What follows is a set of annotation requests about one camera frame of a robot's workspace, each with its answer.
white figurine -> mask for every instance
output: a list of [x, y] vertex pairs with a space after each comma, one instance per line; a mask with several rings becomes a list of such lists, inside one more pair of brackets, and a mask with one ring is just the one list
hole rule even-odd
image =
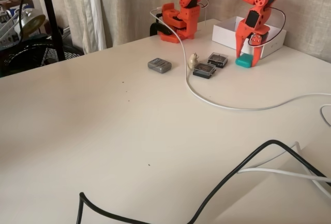
[[187, 62], [188, 68], [193, 70], [198, 63], [198, 55], [196, 53], [192, 54]]

small black box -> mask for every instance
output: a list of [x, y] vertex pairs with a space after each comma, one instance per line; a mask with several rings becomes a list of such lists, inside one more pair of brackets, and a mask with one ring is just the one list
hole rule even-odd
[[209, 64], [202, 64], [199, 63], [195, 66], [193, 70], [193, 75], [201, 77], [201, 78], [211, 78], [212, 75], [216, 71], [216, 66], [215, 65], [209, 65]]
[[228, 57], [220, 53], [212, 53], [208, 58], [208, 64], [215, 65], [218, 68], [224, 68], [228, 62]]

small gray case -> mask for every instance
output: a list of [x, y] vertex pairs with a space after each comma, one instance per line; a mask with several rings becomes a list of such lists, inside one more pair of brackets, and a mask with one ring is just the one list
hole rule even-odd
[[160, 58], [148, 62], [148, 67], [158, 73], [166, 73], [171, 69], [171, 63]]

black fan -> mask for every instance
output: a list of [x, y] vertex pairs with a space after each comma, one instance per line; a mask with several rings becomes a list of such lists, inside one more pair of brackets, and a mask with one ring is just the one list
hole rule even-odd
[[[81, 50], [66, 44], [63, 50], [65, 59], [84, 55]], [[27, 40], [0, 51], [0, 58], [3, 77], [59, 61], [53, 41], [45, 38]]]

lamp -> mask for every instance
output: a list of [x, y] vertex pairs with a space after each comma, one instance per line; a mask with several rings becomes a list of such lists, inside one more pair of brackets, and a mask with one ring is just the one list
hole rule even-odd
[[[0, 34], [2, 30], [8, 26], [12, 20], [14, 20], [19, 15], [18, 11], [14, 14], [14, 16], [0, 29]], [[34, 31], [36, 31], [38, 28], [40, 28], [46, 17], [44, 14], [42, 14], [39, 10], [34, 8], [27, 8], [22, 11], [22, 27], [23, 27], [23, 33], [24, 35], [30, 35]], [[14, 28], [15, 32], [20, 36], [21, 30], [19, 24], [19, 19], [17, 19], [17, 22], [0, 38], [2, 40], [5, 38]]]

